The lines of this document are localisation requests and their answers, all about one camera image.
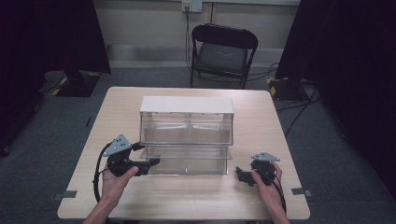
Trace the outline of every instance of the black cable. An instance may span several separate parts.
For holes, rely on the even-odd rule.
[[[255,74],[249,74],[249,75],[247,75],[248,77],[257,76],[257,75],[262,75],[261,77],[254,77],[254,78],[248,79],[247,82],[249,82],[249,81],[254,81],[254,80],[258,80],[258,79],[267,77],[267,76],[270,75],[272,72],[276,71],[277,68],[276,68],[276,69],[271,69],[272,66],[274,66],[275,64],[277,64],[277,63],[271,64],[271,65],[270,65],[270,68],[269,68],[268,71],[266,71],[266,72],[255,73]],[[229,81],[225,81],[225,80],[215,80],[215,79],[213,79],[213,78],[223,78],[223,76],[200,77],[200,76],[196,75],[195,73],[194,73],[194,76],[197,77],[197,78],[203,79],[203,80],[210,80],[210,81],[223,82],[223,83],[239,82],[239,80],[229,80]]]
[[[317,101],[319,101],[321,99],[321,97],[319,96],[317,99],[313,100],[312,102],[309,103],[309,105],[312,105],[313,103],[316,103]],[[293,108],[297,108],[297,107],[301,107],[301,106],[305,106],[306,104],[302,104],[302,105],[292,105],[292,106],[288,106],[288,107],[282,107],[276,110],[277,113],[282,112],[283,110],[287,110],[287,109],[293,109]]]
[[[99,154],[99,158],[98,161],[96,163],[96,169],[95,169],[95,174],[93,176],[93,193],[95,194],[95,199],[96,201],[99,203],[99,201],[101,200],[100,194],[99,194],[99,175],[105,171],[101,171],[99,172],[99,166],[100,166],[100,162],[102,160],[102,156],[105,153],[106,149],[111,145],[111,143],[107,143],[107,145],[102,149],[102,151]],[[110,219],[107,217],[106,218],[106,224],[110,224]]]
[[[191,61],[190,61],[190,19],[189,19],[189,9],[185,7],[185,14],[186,14],[186,40],[185,40],[185,48],[184,53],[186,57],[186,64],[189,70],[191,71]]]
[[[213,22],[213,8],[215,7],[215,4],[216,4],[216,3],[213,3],[213,2],[212,2],[212,9],[210,10],[210,23]]]
[[[50,90],[52,90],[53,88],[59,86],[59,84],[61,84],[61,82],[62,82],[63,79],[64,79],[64,71],[62,72],[61,77],[60,77],[59,80],[55,83],[55,85],[53,85],[52,87],[49,87],[49,88],[46,89],[46,90],[41,91],[40,93],[44,93],[44,92],[50,91]]]
[[[285,213],[287,213],[287,207],[286,207],[286,200],[285,200],[285,194],[283,193],[283,189],[282,189],[282,184],[280,183],[279,178],[277,178],[277,176],[275,175],[275,178],[277,179],[277,181],[279,182],[279,186],[275,183],[275,181],[273,179],[271,179],[266,173],[262,173],[261,174],[268,179],[271,184],[274,185],[274,187],[276,188],[276,191],[279,193],[280,196],[280,201],[282,202],[282,207],[283,210],[285,211]]]
[[[278,109],[276,110],[276,113],[279,114],[280,112],[282,112],[282,111],[284,111],[284,110],[303,106],[303,105],[300,103],[300,101],[293,101],[293,102],[286,102],[286,103],[287,103],[287,104],[284,104],[281,108],[278,108]]]
[[[285,138],[288,137],[289,132],[291,127],[294,125],[295,121],[297,120],[297,118],[299,118],[301,116],[301,114],[306,110],[306,108],[308,107],[308,105],[310,105],[312,103],[312,100],[314,98],[315,93],[317,92],[317,86],[315,86],[314,92],[312,93],[311,97],[308,100],[308,103],[305,103],[304,108],[301,109],[301,111],[297,114],[297,116],[294,118],[293,122],[291,123],[291,125],[289,126],[288,130],[285,132]]]

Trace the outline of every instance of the clear plastic box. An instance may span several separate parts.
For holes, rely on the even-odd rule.
[[[227,175],[228,147],[167,145],[147,146],[140,158],[161,159],[150,168],[151,175]]]
[[[144,145],[233,144],[230,98],[145,96],[140,118]]]
[[[152,175],[226,175],[233,144],[231,98],[145,96],[141,158],[160,158]]]

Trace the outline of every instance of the gray carpet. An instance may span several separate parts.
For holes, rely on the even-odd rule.
[[[251,73],[267,70],[254,68]],[[61,75],[48,73],[43,90]],[[80,223],[59,219],[60,201],[53,196],[67,188],[108,88],[186,88],[189,81],[187,68],[117,68],[101,77],[90,98],[46,92],[37,113],[10,145],[10,155],[0,158],[0,223]],[[194,88],[237,89],[238,83],[195,79]],[[268,87],[260,78],[249,81],[246,89]],[[313,86],[307,85],[306,91],[312,93]],[[279,109],[298,103],[275,105]],[[279,111],[284,131],[301,109]],[[396,203],[343,134],[342,125],[321,101],[310,105],[290,129],[287,141],[297,172],[303,188],[313,192],[307,198],[311,217],[293,223],[396,223]]]

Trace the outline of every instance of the wrist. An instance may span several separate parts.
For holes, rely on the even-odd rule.
[[[282,206],[268,207],[268,213],[275,224],[290,223],[288,216],[286,215],[286,212],[283,210]]]
[[[113,210],[117,206],[117,204],[118,202],[114,202],[108,197],[103,197],[98,203],[98,205],[101,206],[102,208],[110,209],[110,210]]]

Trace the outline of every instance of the black chair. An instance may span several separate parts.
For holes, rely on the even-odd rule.
[[[242,89],[248,80],[248,71],[258,46],[257,37],[248,30],[205,23],[191,33],[192,62],[190,88],[194,72],[240,79]]]

